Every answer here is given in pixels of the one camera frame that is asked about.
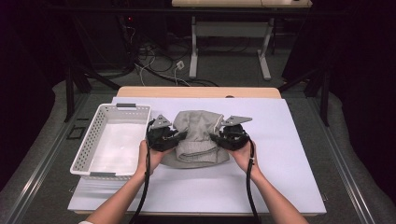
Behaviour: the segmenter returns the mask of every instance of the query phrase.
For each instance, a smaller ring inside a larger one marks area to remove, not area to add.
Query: folded garment
[[[211,133],[219,134],[223,117],[204,110],[179,112],[174,128],[179,133],[187,132],[187,136],[163,158],[162,164],[176,168],[198,168],[229,160],[229,154],[210,139]]]

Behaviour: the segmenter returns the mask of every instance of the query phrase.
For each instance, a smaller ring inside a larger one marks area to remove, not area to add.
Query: white basket
[[[129,179],[137,167],[149,117],[148,105],[99,105],[70,173],[86,179]]]

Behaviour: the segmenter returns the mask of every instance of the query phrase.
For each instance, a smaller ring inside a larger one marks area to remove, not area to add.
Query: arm
[[[246,172],[250,157],[250,143],[247,142],[244,147],[236,151],[227,151],[235,158],[239,167]],[[250,178],[259,189],[276,223],[307,223],[293,204],[266,179],[260,170],[256,155]]]
[[[94,223],[120,223],[125,215],[126,210],[136,196],[140,187],[145,181],[146,172],[146,141],[142,141],[139,146],[139,159],[136,172],[131,176],[123,186],[114,195],[100,205],[86,220]],[[159,152],[150,150],[150,174],[158,166],[163,156],[171,150]]]

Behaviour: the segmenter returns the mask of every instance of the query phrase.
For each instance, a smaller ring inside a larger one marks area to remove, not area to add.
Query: white tabletop
[[[163,114],[171,121],[182,110],[207,110],[223,114],[226,119],[231,115],[253,118],[243,127],[256,142],[258,161],[267,178],[301,213],[326,213],[285,100],[115,97],[113,103],[151,105],[153,118]],[[142,213],[250,215],[245,178],[233,159],[200,169],[160,165],[150,178]],[[68,209],[95,210],[123,183],[80,179]],[[258,212],[268,213],[260,193],[254,184],[251,187]],[[140,197],[141,192],[128,211],[136,209]]]
[[[173,0],[174,7],[311,7],[310,0]]]

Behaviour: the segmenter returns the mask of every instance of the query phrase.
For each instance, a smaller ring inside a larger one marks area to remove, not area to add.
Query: forearm
[[[94,224],[120,223],[126,210],[144,183],[144,173],[139,172],[131,176],[114,195],[107,199],[88,218]]]
[[[272,217],[277,224],[307,223],[300,212],[262,174],[255,171],[251,179],[259,189]]]

